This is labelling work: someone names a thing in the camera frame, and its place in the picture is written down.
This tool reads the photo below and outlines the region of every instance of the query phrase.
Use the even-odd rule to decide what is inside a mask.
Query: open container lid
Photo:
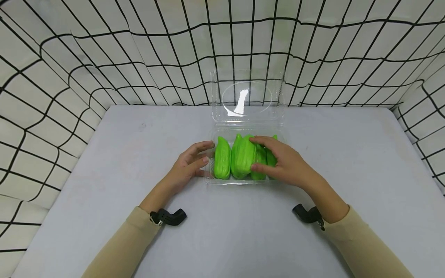
[[[267,69],[211,73],[212,117],[217,125],[282,125],[282,73]]]

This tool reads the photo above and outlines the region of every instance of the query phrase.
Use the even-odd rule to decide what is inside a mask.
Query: sleeve
[[[355,277],[413,277],[351,206],[342,220],[324,228]]]
[[[147,212],[135,207],[87,267],[82,278],[132,277],[159,229],[160,226],[150,220]]]

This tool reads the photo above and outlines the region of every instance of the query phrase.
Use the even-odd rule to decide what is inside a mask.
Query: fabric wall
[[[12,275],[111,105],[209,105],[215,68],[285,72],[288,106],[392,109],[443,190],[444,8],[0,0],[0,278]]]

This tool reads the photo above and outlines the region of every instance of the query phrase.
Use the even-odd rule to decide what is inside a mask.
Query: green toy vegetable
[[[226,139],[218,136],[218,145],[215,150],[215,165],[213,173],[215,178],[226,180],[230,176],[231,164],[230,145]]]
[[[238,178],[243,178],[247,176],[251,170],[250,167],[255,161],[256,157],[256,145],[250,142],[249,138],[252,135],[246,135],[241,139],[238,146],[236,146],[236,157],[235,157],[235,168],[234,172],[238,175]]]
[[[255,156],[255,163],[261,163],[267,165],[267,159],[266,159],[266,150],[264,147],[262,147],[260,144],[255,144],[256,146],[256,156]],[[252,180],[263,180],[266,178],[266,174],[258,173],[258,172],[252,172],[251,173]]]
[[[237,135],[236,135],[236,138],[235,138],[235,142],[233,143],[233,146],[232,146],[232,162],[231,162],[231,171],[232,171],[232,175],[236,178],[236,179],[242,179],[243,177],[241,177],[239,174],[238,174],[238,172],[236,171],[236,168],[235,168],[235,159],[236,159],[236,157],[237,157],[237,155],[238,155],[238,147],[239,147],[239,144],[241,143],[241,140],[243,139],[243,137],[241,137],[241,135],[238,133]]]
[[[275,165],[277,164],[277,159],[275,155],[272,153],[272,151],[269,150],[268,148],[266,148],[266,157],[267,157],[267,165],[275,167]]]

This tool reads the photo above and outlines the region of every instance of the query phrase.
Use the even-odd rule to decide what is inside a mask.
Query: table
[[[82,154],[13,277],[80,277],[134,206],[192,143],[210,137],[210,107],[113,106]],[[290,108],[288,142],[416,277],[445,273],[445,200],[393,114]],[[291,209],[311,200],[287,185],[206,185],[169,204],[166,227],[135,277],[347,277],[316,225]]]

